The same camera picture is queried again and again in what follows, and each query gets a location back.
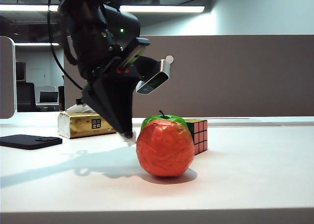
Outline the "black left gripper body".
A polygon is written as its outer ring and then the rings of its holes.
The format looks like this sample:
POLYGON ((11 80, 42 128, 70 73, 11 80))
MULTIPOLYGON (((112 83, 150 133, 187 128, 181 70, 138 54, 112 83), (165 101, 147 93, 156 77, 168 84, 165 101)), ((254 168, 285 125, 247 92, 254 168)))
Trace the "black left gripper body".
POLYGON ((113 37, 80 38, 80 76, 86 80, 84 89, 91 87, 101 74, 123 73, 150 45, 147 38, 132 37, 123 46, 113 37))

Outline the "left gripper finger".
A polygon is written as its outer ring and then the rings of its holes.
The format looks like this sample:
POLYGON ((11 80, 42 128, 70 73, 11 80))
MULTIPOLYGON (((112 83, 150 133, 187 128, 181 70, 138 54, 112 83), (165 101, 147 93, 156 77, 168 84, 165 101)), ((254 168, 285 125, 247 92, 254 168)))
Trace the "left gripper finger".
POLYGON ((113 127, 128 146, 136 143, 132 130, 132 97, 136 84, 137 78, 130 74, 117 74, 113 80, 113 127))
POLYGON ((102 116, 118 133, 127 133, 127 116, 123 98, 116 84, 97 79, 82 90, 82 101, 102 116))

